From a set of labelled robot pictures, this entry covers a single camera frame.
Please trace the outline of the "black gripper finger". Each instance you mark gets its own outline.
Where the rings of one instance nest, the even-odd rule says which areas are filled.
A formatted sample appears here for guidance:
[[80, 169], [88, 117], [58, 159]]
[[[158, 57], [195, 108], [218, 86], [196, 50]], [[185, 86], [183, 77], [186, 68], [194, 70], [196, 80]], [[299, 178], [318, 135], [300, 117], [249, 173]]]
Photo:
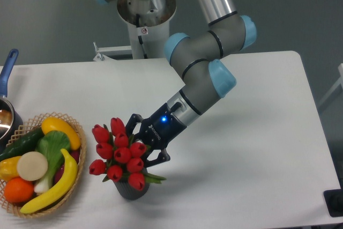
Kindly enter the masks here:
[[147, 149], [144, 153], [144, 167], [152, 167], [164, 162], [170, 161], [170, 155], [167, 152], [167, 149], [164, 148], [160, 150], [158, 156], [153, 160], [148, 160], [148, 157], [153, 152], [153, 150]]
[[133, 135], [134, 128], [136, 127], [137, 124], [142, 123], [142, 121], [143, 121], [143, 118], [141, 115], [132, 114], [125, 126], [126, 135], [127, 136]]

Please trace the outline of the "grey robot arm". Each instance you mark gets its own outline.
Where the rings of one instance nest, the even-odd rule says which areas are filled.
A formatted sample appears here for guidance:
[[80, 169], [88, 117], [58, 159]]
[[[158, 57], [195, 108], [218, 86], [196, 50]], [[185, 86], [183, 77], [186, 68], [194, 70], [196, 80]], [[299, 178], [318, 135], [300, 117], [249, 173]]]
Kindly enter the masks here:
[[184, 33], [170, 35], [176, 0], [97, 1], [116, 1], [118, 14], [128, 27], [134, 59], [164, 57], [184, 82], [149, 118], [133, 114], [126, 125], [129, 135], [140, 125], [134, 138], [159, 151], [154, 160], [144, 154], [145, 167], [166, 162], [170, 159], [168, 143], [235, 86], [235, 77], [221, 59], [255, 42], [255, 24], [237, 13], [233, 0], [199, 0], [208, 31], [196, 38]]

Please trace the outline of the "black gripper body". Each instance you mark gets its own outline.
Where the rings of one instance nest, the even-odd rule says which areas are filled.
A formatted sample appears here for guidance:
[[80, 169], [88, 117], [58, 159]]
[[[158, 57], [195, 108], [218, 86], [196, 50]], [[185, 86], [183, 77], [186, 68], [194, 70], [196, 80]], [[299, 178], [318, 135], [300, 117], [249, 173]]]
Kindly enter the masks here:
[[179, 121], [174, 112], [182, 105], [162, 105], [149, 118], [143, 119], [137, 138], [152, 150], [163, 150], [168, 143], [187, 127]]

